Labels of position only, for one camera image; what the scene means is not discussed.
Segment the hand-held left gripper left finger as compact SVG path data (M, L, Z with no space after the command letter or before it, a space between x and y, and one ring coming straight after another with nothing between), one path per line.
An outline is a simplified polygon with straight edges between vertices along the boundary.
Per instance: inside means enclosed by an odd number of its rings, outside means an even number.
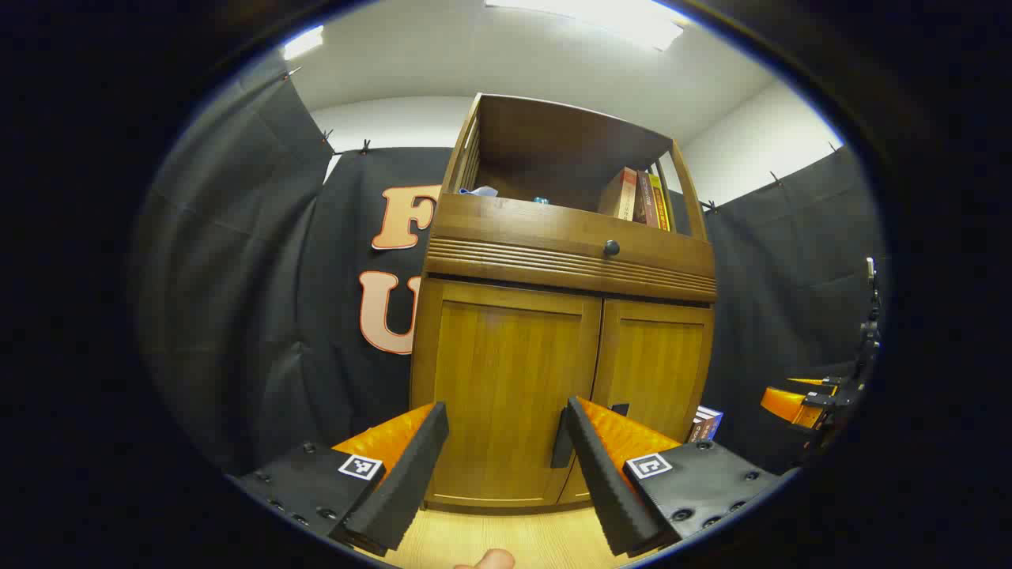
M383 557L414 522L448 435L445 404L429 403L342 443L298 443L230 480L293 525Z

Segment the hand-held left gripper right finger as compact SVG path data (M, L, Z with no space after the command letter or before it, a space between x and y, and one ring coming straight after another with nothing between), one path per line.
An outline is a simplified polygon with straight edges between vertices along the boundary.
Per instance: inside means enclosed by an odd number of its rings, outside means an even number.
M598 522L617 555L710 537L788 482L711 440L677 443L584 398L571 397L565 417Z

